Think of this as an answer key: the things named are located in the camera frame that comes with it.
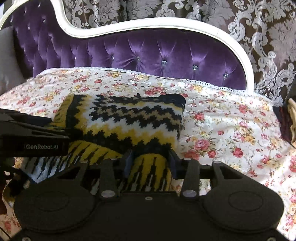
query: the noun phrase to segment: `bed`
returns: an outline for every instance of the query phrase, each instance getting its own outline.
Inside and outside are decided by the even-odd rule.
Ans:
[[[202,164],[222,161],[277,192],[285,205],[278,230],[296,238],[296,152],[281,139],[273,103],[253,92],[251,62],[234,39],[206,23],[176,18],[77,29],[63,9],[57,0],[21,1],[0,20],[0,29],[15,30],[16,61],[28,79],[0,96],[0,108],[53,118],[70,93],[179,93],[186,106],[177,154]],[[15,166],[37,181],[47,177],[24,161],[16,158]],[[181,186],[173,180],[170,189]],[[209,189],[203,180],[201,194]],[[0,225],[13,236],[20,226],[13,201],[5,203]]]

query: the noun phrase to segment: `white headboard frame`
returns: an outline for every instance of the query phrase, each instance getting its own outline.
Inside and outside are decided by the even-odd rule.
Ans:
[[[0,29],[5,20],[10,14],[19,6],[29,0],[20,0],[13,4],[0,19]],[[249,95],[254,93],[254,73],[252,64],[249,60],[247,53],[240,46],[240,44],[234,40],[228,33],[223,30],[209,25],[204,22],[186,19],[186,18],[144,18],[137,20],[130,20],[111,25],[105,25],[98,28],[82,29],[74,27],[66,18],[65,9],[62,0],[50,0],[57,17],[59,26],[65,31],[66,34],[76,38],[90,38],[110,33],[141,29],[141,28],[177,28],[183,30],[189,30],[199,32],[215,38],[224,43],[238,58],[242,64],[243,70],[246,75],[246,91]]]

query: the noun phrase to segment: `headboard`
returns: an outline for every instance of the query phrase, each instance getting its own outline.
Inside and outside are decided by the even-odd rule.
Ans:
[[[62,0],[24,0],[0,20],[0,28],[15,29],[16,58],[25,78],[54,67],[110,67],[253,93],[247,54],[216,27],[151,18],[78,29],[62,10]]]

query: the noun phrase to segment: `pillow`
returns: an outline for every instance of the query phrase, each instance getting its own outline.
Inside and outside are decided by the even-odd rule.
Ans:
[[[13,28],[0,31],[0,95],[25,82],[14,49]]]
[[[60,106],[51,126],[73,134],[69,155],[59,160],[29,161],[26,173],[41,170],[32,177],[39,182],[75,163],[99,163],[103,159],[121,157],[128,149],[135,154],[127,180],[120,180],[120,190],[168,191],[171,173],[166,154],[176,149],[180,137],[185,98],[179,94],[159,97],[131,98],[69,95]]]

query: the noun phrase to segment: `yellow and black knit fabric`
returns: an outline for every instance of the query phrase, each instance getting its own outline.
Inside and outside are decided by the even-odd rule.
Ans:
[[[52,158],[51,168],[43,161],[40,170],[51,176],[54,168],[63,170],[78,159],[92,165],[133,149],[134,165],[129,178],[118,181],[120,190],[168,191],[171,173],[166,155],[178,144],[185,103],[178,94],[155,98],[69,95],[51,126],[66,129],[75,141],[68,156]]]

